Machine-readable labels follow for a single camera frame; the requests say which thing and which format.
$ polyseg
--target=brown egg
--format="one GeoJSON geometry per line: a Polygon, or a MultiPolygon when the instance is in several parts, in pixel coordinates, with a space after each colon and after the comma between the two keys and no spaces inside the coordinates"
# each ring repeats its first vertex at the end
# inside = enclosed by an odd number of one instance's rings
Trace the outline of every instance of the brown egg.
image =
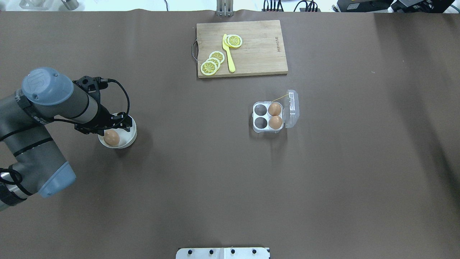
{"type": "Polygon", "coordinates": [[[120,143],[120,135],[113,129],[106,130],[104,133],[104,141],[107,145],[113,147],[118,146],[118,143],[120,143]]]}
{"type": "Polygon", "coordinates": [[[278,104],[278,103],[272,103],[270,104],[270,106],[268,107],[268,113],[271,115],[271,116],[278,116],[280,115],[281,113],[281,105],[278,104]]]}
{"type": "Polygon", "coordinates": [[[268,125],[270,126],[270,128],[277,130],[281,128],[281,125],[283,125],[283,119],[281,119],[280,116],[273,116],[268,121],[268,125]]]}

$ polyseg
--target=egg carton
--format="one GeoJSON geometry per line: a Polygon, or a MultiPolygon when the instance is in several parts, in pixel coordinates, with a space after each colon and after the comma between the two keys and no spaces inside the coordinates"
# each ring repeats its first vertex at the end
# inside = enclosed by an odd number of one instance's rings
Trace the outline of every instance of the egg carton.
{"type": "Polygon", "coordinates": [[[286,95],[282,98],[284,106],[279,102],[264,101],[256,102],[253,105],[253,129],[257,133],[278,133],[283,128],[292,128],[300,116],[299,110],[299,95],[295,90],[288,90],[286,95]],[[272,116],[269,113],[271,104],[277,103],[281,106],[281,113],[278,115],[282,124],[278,129],[270,127],[270,119],[272,116]]]}
{"type": "Polygon", "coordinates": [[[253,105],[253,129],[254,131],[257,133],[260,133],[260,132],[278,133],[280,132],[280,130],[284,128],[283,113],[284,113],[283,105],[279,102],[268,102],[268,101],[256,102],[253,105]],[[270,119],[274,117],[268,112],[268,108],[273,103],[277,103],[281,106],[281,113],[278,116],[281,118],[282,123],[281,123],[281,127],[278,129],[274,129],[270,127],[268,123],[270,119]]]}

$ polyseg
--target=lemon slice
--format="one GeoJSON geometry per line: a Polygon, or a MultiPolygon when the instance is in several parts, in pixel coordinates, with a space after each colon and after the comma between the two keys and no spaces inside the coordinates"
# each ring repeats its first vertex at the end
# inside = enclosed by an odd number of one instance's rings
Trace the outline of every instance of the lemon slice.
{"type": "Polygon", "coordinates": [[[209,58],[217,58],[221,64],[225,60],[224,54],[220,51],[212,52],[211,54],[209,54],[209,58]]]}
{"type": "Polygon", "coordinates": [[[230,47],[230,45],[229,45],[228,42],[227,42],[227,38],[228,38],[228,37],[225,37],[224,42],[225,42],[225,44],[226,44],[227,46],[230,47]]]}
{"type": "Polygon", "coordinates": [[[209,60],[203,62],[203,64],[201,65],[201,72],[205,76],[214,75],[217,72],[216,63],[214,63],[213,61],[209,61],[209,60]]]}
{"type": "Polygon", "coordinates": [[[225,41],[227,42],[229,47],[240,47],[241,44],[243,44],[243,39],[236,34],[227,35],[225,41]]]}
{"type": "Polygon", "coordinates": [[[216,64],[216,66],[217,66],[217,70],[219,70],[219,68],[220,68],[220,60],[219,59],[217,59],[217,58],[208,58],[206,61],[214,62],[214,64],[216,64]]]}

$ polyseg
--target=white floor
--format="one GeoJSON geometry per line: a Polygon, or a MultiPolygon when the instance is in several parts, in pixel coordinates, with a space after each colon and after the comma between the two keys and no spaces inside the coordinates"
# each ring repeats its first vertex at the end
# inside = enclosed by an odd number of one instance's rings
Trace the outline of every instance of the white floor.
{"type": "MultiPolygon", "coordinates": [[[[67,11],[61,0],[53,1],[48,11],[67,11]]],[[[2,11],[31,11],[22,9],[19,4],[21,0],[0,0],[0,10],[2,11]]],[[[129,11],[133,9],[145,9],[149,11],[166,11],[164,0],[78,0],[80,6],[75,11],[129,11]]],[[[216,10],[216,0],[167,0],[170,11],[198,11],[216,10]]],[[[253,10],[260,11],[263,8],[263,0],[234,0],[234,10],[253,10]]],[[[292,12],[299,0],[282,0],[285,12],[292,12]]],[[[337,0],[317,0],[322,12],[333,12],[331,6],[337,0]]],[[[456,0],[454,5],[460,7],[460,0],[456,0]]],[[[445,13],[458,13],[454,8],[449,7],[445,13]]]]}

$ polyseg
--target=cutting board handle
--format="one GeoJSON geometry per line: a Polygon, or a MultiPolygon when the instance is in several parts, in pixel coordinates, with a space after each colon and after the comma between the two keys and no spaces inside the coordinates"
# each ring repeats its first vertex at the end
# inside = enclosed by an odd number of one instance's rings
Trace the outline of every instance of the cutting board handle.
{"type": "Polygon", "coordinates": [[[196,63],[198,63],[198,41],[195,38],[195,42],[192,44],[192,57],[195,59],[196,63]]]}

